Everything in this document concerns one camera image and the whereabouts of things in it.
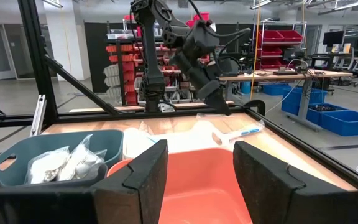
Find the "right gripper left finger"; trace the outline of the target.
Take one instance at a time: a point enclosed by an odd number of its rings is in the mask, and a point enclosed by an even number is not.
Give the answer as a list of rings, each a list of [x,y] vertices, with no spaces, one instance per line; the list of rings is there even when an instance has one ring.
[[[159,140],[112,175],[94,184],[98,223],[158,223],[167,165],[167,141]]]

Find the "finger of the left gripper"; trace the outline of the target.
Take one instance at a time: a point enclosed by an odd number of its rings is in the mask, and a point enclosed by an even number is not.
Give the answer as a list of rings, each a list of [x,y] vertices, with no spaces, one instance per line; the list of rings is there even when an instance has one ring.
[[[231,115],[231,111],[220,90],[216,92],[216,106],[221,114],[224,114],[226,116]]]
[[[209,107],[215,109],[216,112],[220,112],[221,106],[219,104],[219,97],[220,97],[219,93],[215,91],[204,99],[204,103]]]

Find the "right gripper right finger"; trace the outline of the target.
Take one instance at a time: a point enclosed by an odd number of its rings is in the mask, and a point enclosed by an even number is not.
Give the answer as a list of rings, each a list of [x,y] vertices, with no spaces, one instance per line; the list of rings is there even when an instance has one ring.
[[[295,201],[308,173],[244,141],[234,145],[233,166],[253,223],[310,222],[306,205]]]

